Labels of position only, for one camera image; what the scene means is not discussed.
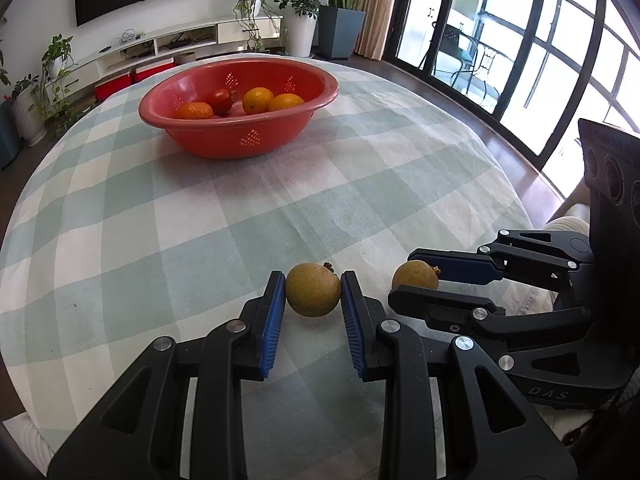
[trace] sliding glass door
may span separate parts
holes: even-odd
[[[640,132],[640,49],[610,0],[396,0],[385,59],[483,118],[564,196],[584,171],[578,118]]]

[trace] red box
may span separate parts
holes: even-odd
[[[98,101],[104,101],[116,92],[133,85],[133,76],[129,74],[119,75],[95,87],[95,97]]]
[[[175,61],[173,57],[169,59],[163,59],[162,61],[158,61],[156,63],[148,64],[145,66],[140,66],[136,69],[134,79],[136,83],[139,83],[140,81],[144,81],[147,77],[151,77],[173,67],[175,67]]]

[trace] checkered tablecloth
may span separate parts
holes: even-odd
[[[530,228],[467,126],[369,73],[312,63],[340,95],[276,152],[197,158],[144,124],[142,96],[185,66],[112,96],[31,177],[0,253],[0,350],[54,450],[153,339],[206,335],[274,269],[329,261],[386,304],[411,250],[475,251]],[[483,293],[524,308],[508,282]],[[383,386],[358,380],[340,309],[287,309],[270,378],[243,395],[251,478],[374,475]]]

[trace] red plastic basin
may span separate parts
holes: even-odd
[[[246,115],[242,98],[257,86],[270,89],[274,95],[297,94],[305,104]],[[227,116],[174,118],[183,103],[204,101],[219,88],[238,92],[238,102]],[[281,57],[229,59],[191,68],[161,82],[142,99],[139,112],[145,123],[164,128],[191,153],[207,158],[243,158],[270,152],[293,140],[314,112],[337,95],[336,79],[316,66]]]

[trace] black door frame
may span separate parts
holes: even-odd
[[[540,22],[540,17],[542,15],[542,7],[544,4],[544,0],[533,0],[532,8],[529,13],[529,19],[527,21],[526,29],[521,29],[513,23],[507,22],[497,16],[491,16],[492,20],[504,25],[515,32],[518,32],[523,36],[522,42],[520,43],[520,49],[518,50],[518,55],[514,60],[514,64],[511,69],[510,76],[508,77],[507,83],[505,84],[505,88],[498,99],[498,103],[494,108],[494,113],[491,114],[475,102],[468,99],[466,96],[461,94],[460,92],[454,90],[451,86],[446,83],[440,81],[436,77],[431,75],[433,65],[437,56],[438,46],[440,44],[440,40],[442,38],[442,31],[444,30],[444,26],[449,17],[449,9],[451,8],[453,0],[442,0],[442,4],[440,6],[440,11],[438,13],[438,19],[436,22],[436,27],[434,29],[434,34],[431,39],[430,48],[428,50],[426,56],[426,62],[424,63],[424,67],[421,70],[413,65],[410,65],[407,62],[404,62],[401,59],[396,57],[396,53],[398,52],[399,42],[402,37],[402,32],[404,29],[404,20],[406,19],[406,14],[408,11],[408,2],[409,0],[396,0],[394,4],[394,12],[392,15],[392,25],[389,29],[388,41],[386,44],[384,59],[397,67],[409,72],[410,74],[420,78],[424,82],[428,83],[430,86],[439,90],[444,95],[453,99],[458,104],[462,105],[476,116],[479,116],[485,123],[487,123],[492,129],[496,130],[501,136],[504,137],[507,142],[512,144],[514,148],[519,150],[519,152],[539,171],[542,171],[544,165],[548,161],[549,157],[552,155],[558,144],[562,140],[562,136],[564,132],[567,130],[568,126],[575,115],[575,112],[582,100],[584,92],[589,84],[591,84],[600,94],[602,94],[607,101],[609,102],[610,107],[615,108],[618,113],[625,119],[629,125],[638,131],[638,125],[636,125],[631,117],[622,109],[622,106],[617,102],[616,96],[618,94],[618,89],[620,88],[620,83],[622,81],[622,76],[625,69],[626,60],[628,56],[634,56],[635,53],[631,51],[629,46],[622,40],[613,31],[610,27],[607,27],[604,23],[605,19],[605,10],[606,10],[606,0],[596,0],[596,10],[595,12],[590,12],[585,9],[583,6],[579,5],[577,2],[573,0],[557,0],[556,5],[556,13],[554,16],[554,20],[552,22],[552,29],[549,32],[548,38],[546,41],[542,41],[536,37],[536,31],[538,29],[538,24]],[[482,1],[481,10],[484,10],[486,7],[486,1]],[[589,46],[587,49],[586,56],[582,65],[577,64],[575,61],[570,59],[566,54],[560,52],[556,47],[551,45],[553,40],[553,34],[555,32],[556,25],[558,24],[558,16],[560,5],[562,1],[567,1],[569,4],[574,5],[579,8],[582,12],[587,13],[589,16],[593,18],[593,29],[591,31],[591,37]],[[612,91],[608,91],[601,85],[597,80],[595,80],[592,76],[593,68],[596,63],[596,58],[598,55],[598,50],[600,47],[600,41],[602,38],[602,33],[604,29],[607,29],[617,40],[619,40],[624,49],[623,49],[623,57],[622,62],[620,63],[620,68],[618,70],[618,75],[616,77],[616,83],[612,89]],[[479,35],[481,33],[481,25],[476,27],[476,34]],[[569,67],[573,68],[576,72],[578,72],[578,79],[574,85],[574,89],[572,94],[565,106],[564,111],[561,114],[556,127],[553,132],[550,134],[545,147],[541,151],[539,155],[533,152],[528,146],[524,144],[513,132],[508,130],[505,126],[500,123],[500,118],[504,114],[507,109],[509,102],[513,96],[513,93],[516,89],[517,83],[522,76],[522,72],[524,70],[525,64],[527,62],[527,58],[529,57],[530,50],[532,48],[533,43],[538,44],[546,50],[545,60],[548,59],[550,54],[553,54],[562,62],[566,63]],[[534,86],[531,90],[531,94],[533,94],[535,87],[540,81],[540,76],[542,76],[542,70],[544,69],[545,63],[542,63],[540,67],[538,77],[534,83]]]

